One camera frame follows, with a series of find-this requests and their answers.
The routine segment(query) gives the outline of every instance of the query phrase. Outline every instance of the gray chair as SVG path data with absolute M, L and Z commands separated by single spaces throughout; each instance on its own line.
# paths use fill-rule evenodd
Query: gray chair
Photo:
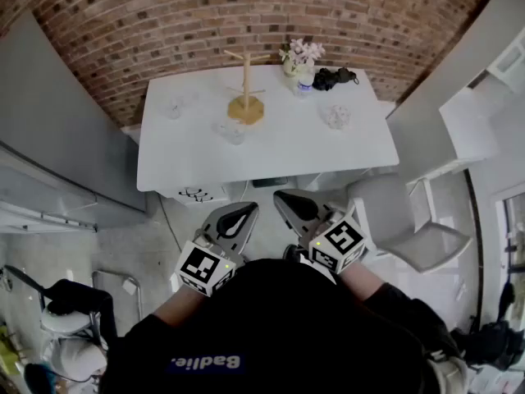
M 364 207 L 367 232 L 379 249 L 429 273 L 461 255 L 472 238 L 429 220 L 416 231 L 406 185 L 394 173 L 372 176 L 346 187 L 349 201 Z

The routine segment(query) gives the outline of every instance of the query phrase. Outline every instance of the person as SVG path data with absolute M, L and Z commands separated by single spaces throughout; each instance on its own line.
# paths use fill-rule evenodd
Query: person
M 182 286 L 108 352 L 100 392 L 191 391 L 210 378 L 276 389 L 466 393 L 443 321 L 359 262 L 336 284 L 303 263 L 247 263 L 210 298 Z

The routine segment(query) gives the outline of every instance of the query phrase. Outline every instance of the black chair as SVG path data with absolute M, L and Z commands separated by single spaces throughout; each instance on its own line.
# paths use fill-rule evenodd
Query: black chair
M 45 288 L 19 268 L 10 265 L 5 265 L 4 268 L 39 293 L 42 311 L 46 308 L 45 298 L 48 298 L 55 304 L 54 309 L 78 311 L 88 315 L 94 344 L 97 346 L 102 345 L 101 336 L 108 347 L 116 340 L 113 298 L 109 293 L 66 279 L 59 280 L 51 287 Z M 98 325 L 97 314 L 100 314 L 100 326 Z

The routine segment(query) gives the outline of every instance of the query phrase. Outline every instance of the white wall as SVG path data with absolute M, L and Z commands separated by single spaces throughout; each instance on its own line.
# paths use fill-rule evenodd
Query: white wall
M 525 26 L 524 13 L 525 0 L 490 0 L 445 60 L 389 116 L 407 182 L 456 159 L 439 109 L 507 48 Z
M 482 225 L 484 284 L 482 322 L 494 320 L 501 286 L 496 202 L 525 192 L 525 94 L 491 118 L 500 153 L 469 168 Z

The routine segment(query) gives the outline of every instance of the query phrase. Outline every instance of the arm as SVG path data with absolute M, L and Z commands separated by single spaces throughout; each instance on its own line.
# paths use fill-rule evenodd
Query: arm
M 202 293 L 182 285 L 170 299 L 164 302 L 154 315 L 171 327 L 179 327 L 194 314 L 206 299 Z
M 358 300 L 364 302 L 385 283 L 375 273 L 355 261 L 339 275 L 346 287 Z
M 367 308 L 409 330 L 429 351 L 442 349 L 459 357 L 445 323 L 424 302 L 408 298 L 357 261 L 350 264 L 340 278 Z
M 107 370 L 100 391 L 137 392 L 140 384 L 152 383 L 144 375 L 153 375 L 169 363 L 173 352 L 185 336 L 184 324 L 194 315 L 206 297 L 186 285 L 162 304 L 153 314 L 119 338 L 107 355 Z

